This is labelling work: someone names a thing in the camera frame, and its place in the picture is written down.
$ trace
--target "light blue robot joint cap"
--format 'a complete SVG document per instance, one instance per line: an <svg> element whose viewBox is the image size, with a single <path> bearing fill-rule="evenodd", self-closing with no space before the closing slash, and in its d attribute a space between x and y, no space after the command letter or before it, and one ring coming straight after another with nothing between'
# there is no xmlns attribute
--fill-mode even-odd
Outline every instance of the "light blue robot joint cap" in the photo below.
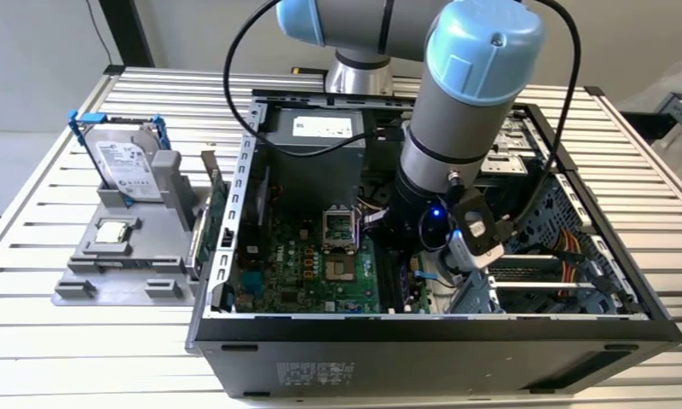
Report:
<svg viewBox="0 0 682 409"><path fill-rule="evenodd" d="M545 28L513 0L456 0L441 12L426 47L434 81L458 101L489 107L532 79Z"/></svg>
<svg viewBox="0 0 682 409"><path fill-rule="evenodd" d="M325 46L317 0L283 0L275 8L283 33L306 43Z"/></svg>

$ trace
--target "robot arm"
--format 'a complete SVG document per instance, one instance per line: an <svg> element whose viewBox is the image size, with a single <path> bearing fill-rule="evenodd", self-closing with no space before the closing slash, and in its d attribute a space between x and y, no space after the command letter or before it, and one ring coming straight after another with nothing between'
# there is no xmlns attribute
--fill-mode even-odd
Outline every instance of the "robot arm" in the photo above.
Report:
<svg viewBox="0 0 682 409"><path fill-rule="evenodd" d="M456 231L462 247L488 236L486 243L476 244L482 253L500 247L497 234L476 235L465 219L474 213L477 225L494 231L472 184L533 75L545 37L540 16L514 0L283 0L278 17L283 32L305 42L425 61L418 101L403 129L395 193L381 218L394 247L405 251L418 245L418 226L436 205L448 208L462 229ZM457 197L441 204L452 192ZM452 234L446 223L427 230L430 242L445 242ZM414 231L406 244L399 243L405 231ZM480 268L485 263L468 264Z"/></svg>

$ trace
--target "metal workbench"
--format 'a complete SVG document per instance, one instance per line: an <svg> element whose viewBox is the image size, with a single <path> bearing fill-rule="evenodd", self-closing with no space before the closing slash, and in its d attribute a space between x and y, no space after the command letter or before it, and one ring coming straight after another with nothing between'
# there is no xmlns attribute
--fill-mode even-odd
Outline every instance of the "metal workbench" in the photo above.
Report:
<svg viewBox="0 0 682 409"><path fill-rule="evenodd" d="M208 182L199 158L207 149L216 150L230 179L242 132L220 84L216 73L132 68L102 77L82 110L142 117L160 112L192 181ZM239 104L249 104L254 88L321 91L322 78L236 75ZM418 80L397 80L398 95L415 95L417 89ZM538 104L556 127L562 98L562 88L530 86L520 100ZM682 330L682 184L605 97L580 89L566 125L564 144L581 175ZM682 345L576 396L230 400L204 359L183 348L191 308L51 304L95 211L98 183L66 130L0 220L0 406L510 407L525 402L569 409L682 408Z"/></svg>

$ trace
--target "green circuit board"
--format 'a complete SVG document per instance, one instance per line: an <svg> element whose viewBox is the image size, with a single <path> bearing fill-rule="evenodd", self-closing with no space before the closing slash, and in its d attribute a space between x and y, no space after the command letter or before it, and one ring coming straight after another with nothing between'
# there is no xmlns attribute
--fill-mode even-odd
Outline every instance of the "green circuit board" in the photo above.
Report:
<svg viewBox="0 0 682 409"><path fill-rule="evenodd" d="M374 248L363 239L354 255L325 254L322 222L273 220L270 254L262 272L262 290L241 285L239 312L375 314L379 290Z"/></svg>
<svg viewBox="0 0 682 409"><path fill-rule="evenodd" d="M411 258L411 272L414 270L425 271L425 265L422 263L422 257L415 255ZM427 288L426 282L423 280L415 282L414 293L413 293L413 302L410 304L411 312L414 314L430 314L430 289Z"/></svg>

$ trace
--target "white label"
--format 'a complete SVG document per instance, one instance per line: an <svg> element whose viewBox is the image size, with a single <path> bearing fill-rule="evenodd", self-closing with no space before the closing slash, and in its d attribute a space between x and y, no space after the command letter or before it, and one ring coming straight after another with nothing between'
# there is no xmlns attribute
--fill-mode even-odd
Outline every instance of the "white label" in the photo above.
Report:
<svg viewBox="0 0 682 409"><path fill-rule="evenodd" d="M470 225L470 233L473 234L473 237L480 237L486 232L486 225L484 222L474 222Z"/></svg>
<svg viewBox="0 0 682 409"><path fill-rule="evenodd" d="M349 385L355 362L278 362L278 377L285 386Z"/></svg>
<svg viewBox="0 0 682 409"><path fill-rule="evenodd" d="M135 200L162 199L150 162L134 143L99 141L102 160L116 183L116 189Z"/></svg>
<svg viewBox="0 0 682 409"><path fill-rule="evenodd" d="M122 262L96 262L98 267L124 267Z"/></svg>
<svg viewBox="0 0 682 409"><path fill-rule="evenodd" d="M350 138L351 118L298 117L294 119L294 136Z"/></svg>

